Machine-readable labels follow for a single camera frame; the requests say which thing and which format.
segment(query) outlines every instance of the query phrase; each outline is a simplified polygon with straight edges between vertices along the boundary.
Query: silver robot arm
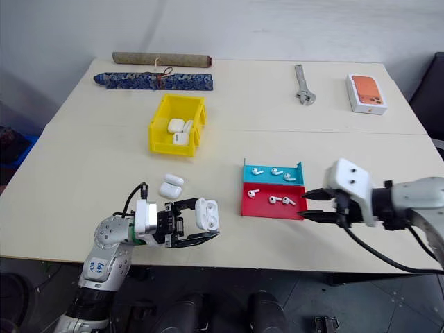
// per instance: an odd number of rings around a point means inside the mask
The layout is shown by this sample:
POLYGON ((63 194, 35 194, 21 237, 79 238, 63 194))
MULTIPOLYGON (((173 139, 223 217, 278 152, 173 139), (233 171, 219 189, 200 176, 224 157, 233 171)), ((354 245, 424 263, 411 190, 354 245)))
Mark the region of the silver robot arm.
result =
MULTIPOLYGON (((336 212, 306 210, 299 215, 315 222, 336 223, 349 235, 352 223, 365 223, 371 227, 379 220, 387 230, 407 228, 413 234, 411 226, 416 226, 426 234, 433 251, 430 254, 444 267, 444 178, 428 177, 396 185, 386 181, 384 188, 373 188, 366 170, 340 159, 325 172, 323 188, 308 191, 304 197, 334 199, 336 212)), ((400 264, 398 268, 412 273, 421 271, 400 264)))
POLYGON ((122 213, 114 213, 97 226, 76 295, 54 332, 105 332, 114 295, 130 269, 134 246, 195 246, 217 236, 218 228, 216 201, 204 198, 176 201, 166 203, 165 210, 157 212, 157 205, 148 202, 147 185, 140 184, 128 198, 122 213), (127 213, 130 199, 138 190, 142 199, 136 202, 135 212, 127 213), (205 232, 184 238, 183 218, 180 217, 184 209, 196 210, 196 224, 205 232))

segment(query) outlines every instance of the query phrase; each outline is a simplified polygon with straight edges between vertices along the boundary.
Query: wireless earbud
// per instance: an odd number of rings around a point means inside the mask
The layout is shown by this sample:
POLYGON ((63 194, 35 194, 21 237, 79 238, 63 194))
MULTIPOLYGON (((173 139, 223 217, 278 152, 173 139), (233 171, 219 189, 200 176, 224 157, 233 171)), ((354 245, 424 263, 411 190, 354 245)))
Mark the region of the wireless earbud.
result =
POLYGON ((258 170, 257 168, 252 168, 251 169, 251 173, 253 174, 253 175, 260 175, 261 173, 264 173, 264 170, 258 170))
POLYGON ((276 201, 282 201, 281 198, 278 198, 277 196, 271 196, 268 198, 269 203, 276 203, 276 201))
POLYGON ((280 175, 281 173, 284 173, 283 171, 278 171, 278 168, 271 168, 271 173, 275 176, 280 175))
POLYGON ((294 181, 296 180, 296 178, 292 178, 292 177, 291 177, 291 174, 290 174, 290 173, 286 173, 286 174, 284 174, 284 179, 285 179, 287 182, 294 182, 294 181))
POLYGON ((249 196, 250 198, 254 198, 256 196, 257 192, 260 192, 260 190, 258 190, 258 189, 251 189, 250 191, 247 192, 247 196, 249 196))
POLYGON ((283 203, 284 205, 288 205, 289 203, 291 203, 293 206, 296 206, 296 203, 295 203, 294 201, 292 201, 288 196, 285 196, 285 197, 282 199, 282 203, 283 203))

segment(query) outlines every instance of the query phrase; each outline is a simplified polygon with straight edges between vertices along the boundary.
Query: smartphone box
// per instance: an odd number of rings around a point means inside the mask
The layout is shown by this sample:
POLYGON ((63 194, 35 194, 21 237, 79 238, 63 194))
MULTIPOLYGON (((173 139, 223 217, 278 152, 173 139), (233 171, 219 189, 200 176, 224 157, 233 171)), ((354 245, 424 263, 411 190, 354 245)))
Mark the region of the smartphone box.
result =
POLYGON ((348 74, 347 93, 353 112, 384 114, 387 102, 375 78, 368 75, 348 74))

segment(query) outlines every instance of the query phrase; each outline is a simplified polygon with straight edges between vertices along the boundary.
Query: yellow container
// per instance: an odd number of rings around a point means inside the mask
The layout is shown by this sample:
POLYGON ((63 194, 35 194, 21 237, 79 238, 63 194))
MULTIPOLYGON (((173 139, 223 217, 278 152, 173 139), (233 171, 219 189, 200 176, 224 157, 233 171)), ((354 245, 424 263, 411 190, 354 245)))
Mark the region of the yellow container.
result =
POLYGON ((148 127, 148 146, 155 153, 194 156, 200 144, 200 133, 207 120, 205 98, 165 94, 148 127), (193 121, 187 146, 173 144, 173 135, 168 132, 172 118, 193 121))

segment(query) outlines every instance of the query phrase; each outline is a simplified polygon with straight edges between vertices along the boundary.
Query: wrench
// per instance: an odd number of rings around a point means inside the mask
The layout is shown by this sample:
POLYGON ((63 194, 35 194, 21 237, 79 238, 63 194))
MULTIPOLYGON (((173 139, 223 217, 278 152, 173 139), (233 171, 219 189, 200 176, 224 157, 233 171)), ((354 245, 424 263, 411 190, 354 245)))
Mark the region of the wrench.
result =
POLYGON ((316 100, 316 95, 308 90, 307 82, 305 82, 304 78, 304 69, 301 64, 297 64, 295 66, 296 77, 299 82, 299 91, 296 93, 296 97, 299 98, 301 104, 303 105, 311 105, 316 100))

